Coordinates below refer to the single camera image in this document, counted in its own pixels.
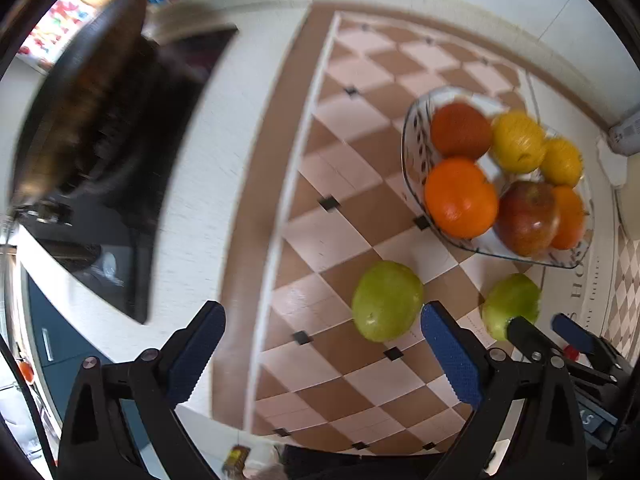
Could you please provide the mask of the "yellow lemon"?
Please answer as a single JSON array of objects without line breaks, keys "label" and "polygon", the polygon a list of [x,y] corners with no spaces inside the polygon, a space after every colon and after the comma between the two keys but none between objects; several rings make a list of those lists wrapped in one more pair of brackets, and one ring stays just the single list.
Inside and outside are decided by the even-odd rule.
[{"label": "yellow lemon", "polygon": [[574,188],[584,171],[582,153],[570,140],[554,136],[546,142],[546,154],[539,169],[547,182]]},{"label": "yellow lemon", "polygon": [[494,136],[489,153],[507,174],[530,174],[546,154],[546,133],[521,110],[498,114],[491,122]]}]

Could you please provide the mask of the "red green apple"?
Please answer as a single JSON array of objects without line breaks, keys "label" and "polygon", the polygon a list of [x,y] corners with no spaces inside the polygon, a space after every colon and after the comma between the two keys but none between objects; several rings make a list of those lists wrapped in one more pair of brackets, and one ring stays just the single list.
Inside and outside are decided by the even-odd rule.
[{"label": "red green apple", "polygon": [[511,252],[533,257],[551,245],[559,224],[559,206],[550,184],[515,181],[500,197],[494,230]]}]

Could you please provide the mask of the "dark orange fruit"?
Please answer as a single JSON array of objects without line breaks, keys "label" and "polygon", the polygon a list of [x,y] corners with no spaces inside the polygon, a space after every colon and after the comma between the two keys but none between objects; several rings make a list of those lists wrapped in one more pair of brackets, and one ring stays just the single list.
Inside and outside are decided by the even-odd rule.
[{"label": "dark orange fruit", "polygon": [[431,120],[432,144],[445,158],[480,159],[490,149],[493,138],[489,120],[465,102],[442,106]]}]

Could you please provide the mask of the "large orange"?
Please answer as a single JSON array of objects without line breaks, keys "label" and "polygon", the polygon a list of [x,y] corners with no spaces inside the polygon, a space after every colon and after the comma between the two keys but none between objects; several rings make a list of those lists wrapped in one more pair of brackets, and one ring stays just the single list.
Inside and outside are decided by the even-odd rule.
[{"label": "large orange", "polygon": [[494,185],[475,162],[446,158],[428,174],[424,203],[435,226],[454,238],[474,238],[488,231],[498,214]]}]

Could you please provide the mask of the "grey printed package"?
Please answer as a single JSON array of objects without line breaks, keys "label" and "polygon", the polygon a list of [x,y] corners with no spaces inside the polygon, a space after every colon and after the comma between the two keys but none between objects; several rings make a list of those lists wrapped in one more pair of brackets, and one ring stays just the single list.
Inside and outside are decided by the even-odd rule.
[{"label": "grey printed package", "polygon": [[608,130],[608,146],[615,154],[632,156],[640,152],[640,110]]}]

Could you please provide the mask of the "blue cabinet door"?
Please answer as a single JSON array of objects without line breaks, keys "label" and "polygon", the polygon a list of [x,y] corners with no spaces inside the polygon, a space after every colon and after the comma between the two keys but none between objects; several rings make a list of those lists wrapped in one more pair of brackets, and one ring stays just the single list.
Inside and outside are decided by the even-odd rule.
[{"label": "blue cabinet door", "polygon": [[96,356],[102,364],[112,364],[112,361],[62,317],[30,275],[27,275],[27,290],[30,324],[44,381],[58,417],[64,422],[82,361],[88,356]]}]

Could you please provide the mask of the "checkered printed table mat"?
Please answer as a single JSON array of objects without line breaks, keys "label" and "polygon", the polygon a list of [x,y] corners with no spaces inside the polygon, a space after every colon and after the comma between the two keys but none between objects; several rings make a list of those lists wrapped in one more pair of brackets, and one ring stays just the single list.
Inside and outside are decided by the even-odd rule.
[{"label": "checkered printed table mat", "polygon": [[[417,327],[372,342],[352,322],[360,276],[408,266],[486,346],[480,305],[521,273],[541,313],[576,315],[639,354],[639,248],[618,224],[597,159],[602,124],[529,67],[433,23],[313,10],[282,70],[236,216],[213,362],[213,418],[258,436],[354,454],[442,451],[469,416]],[[574,270],[441,240],[408,192],[401,130],[425,93],[454,86],[522,110],[582,151],[596,228]]]}]

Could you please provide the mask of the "small red tomato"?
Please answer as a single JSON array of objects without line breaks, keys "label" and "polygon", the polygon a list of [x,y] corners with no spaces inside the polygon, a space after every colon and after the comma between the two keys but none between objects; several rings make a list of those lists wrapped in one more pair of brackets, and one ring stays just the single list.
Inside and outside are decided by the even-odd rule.
[{"label": "small red tomato", "polygon": [[563,349],[563,354],[568,360],[572,362],[577,362],[580,356],[580,352],[577,349],[575,349],[571,344],[568,344]]}]

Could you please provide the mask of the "orange at bowl edge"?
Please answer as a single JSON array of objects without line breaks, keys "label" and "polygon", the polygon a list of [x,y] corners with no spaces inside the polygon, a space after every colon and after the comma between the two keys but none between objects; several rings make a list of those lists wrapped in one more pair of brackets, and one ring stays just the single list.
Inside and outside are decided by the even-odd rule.
[{"label": "orange at bowl edge", "polygon": [[586,212],[580,196],[569,186],[552,188],[560,222],[551,246],[559,250],[569,250],[578,245],[585,233]]}]

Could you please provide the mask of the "black frying pan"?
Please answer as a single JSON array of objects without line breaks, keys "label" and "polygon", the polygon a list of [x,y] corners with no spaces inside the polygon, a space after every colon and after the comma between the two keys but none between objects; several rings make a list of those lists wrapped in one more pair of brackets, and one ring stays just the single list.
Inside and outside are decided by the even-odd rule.
[{"label": "black frying pan", "polygon": [[18,137],[10,209],[32,206],[87,166],[99,121],[134,106],[154,72],[157,45],[142,36],[148,0],[111,0],[76,32],[44,78]]}]

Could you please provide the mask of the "black stove top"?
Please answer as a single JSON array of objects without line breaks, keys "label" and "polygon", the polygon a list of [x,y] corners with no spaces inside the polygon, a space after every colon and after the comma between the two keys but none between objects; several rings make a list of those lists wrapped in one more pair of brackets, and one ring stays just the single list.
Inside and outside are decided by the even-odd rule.
[{"label": "black stove top", "polygon": [[20,215],[70,275],[139,324],[149,315],[156,232],[182,139],[237,32],[228,25],[168,44],[139,40],[70,176]]}]

